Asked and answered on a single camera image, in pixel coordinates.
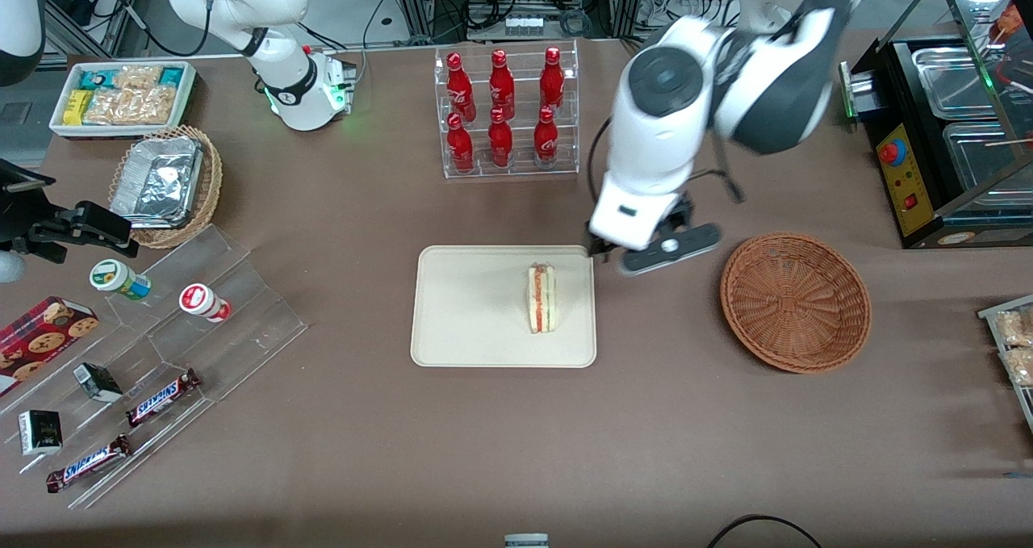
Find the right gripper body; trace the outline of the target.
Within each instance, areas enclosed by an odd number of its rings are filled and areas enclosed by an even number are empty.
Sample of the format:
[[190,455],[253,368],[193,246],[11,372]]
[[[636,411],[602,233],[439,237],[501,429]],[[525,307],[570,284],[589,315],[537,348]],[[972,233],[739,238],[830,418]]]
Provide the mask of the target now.
[[3,229],[30,229],[54,214],[44,188],[56,179],[1,159],[1,224]]

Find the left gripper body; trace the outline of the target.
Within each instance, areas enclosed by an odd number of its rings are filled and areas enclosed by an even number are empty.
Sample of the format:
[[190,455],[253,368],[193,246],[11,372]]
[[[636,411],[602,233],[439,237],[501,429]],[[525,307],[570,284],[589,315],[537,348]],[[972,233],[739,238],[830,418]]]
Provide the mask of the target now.
[[589,232],[624,248],[645,250],[686,181],[686,173],[606,173]]

